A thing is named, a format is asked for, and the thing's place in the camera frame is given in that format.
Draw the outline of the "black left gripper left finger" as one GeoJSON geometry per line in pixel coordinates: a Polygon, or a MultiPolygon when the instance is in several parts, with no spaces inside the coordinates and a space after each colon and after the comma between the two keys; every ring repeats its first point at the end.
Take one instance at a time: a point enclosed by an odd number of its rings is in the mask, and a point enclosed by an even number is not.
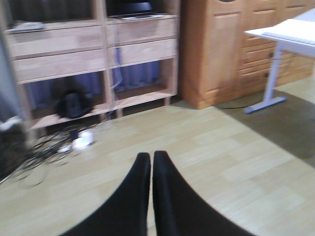
{"type": "Polygon", "coordinates": [[[146,236],[150,193],[150,155],[137,155],[115,192],[95,212],[63,236],[146,236]]]}

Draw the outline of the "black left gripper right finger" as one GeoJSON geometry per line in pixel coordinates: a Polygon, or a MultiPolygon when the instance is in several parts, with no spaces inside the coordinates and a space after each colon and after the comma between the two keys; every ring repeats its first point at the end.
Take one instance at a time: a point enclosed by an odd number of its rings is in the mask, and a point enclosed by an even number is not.
{"type": "Polygon", "coordinates": [[[207,204],[164,150],[154,153],[153,205],[158,236],[252,235],[207,204]]]}

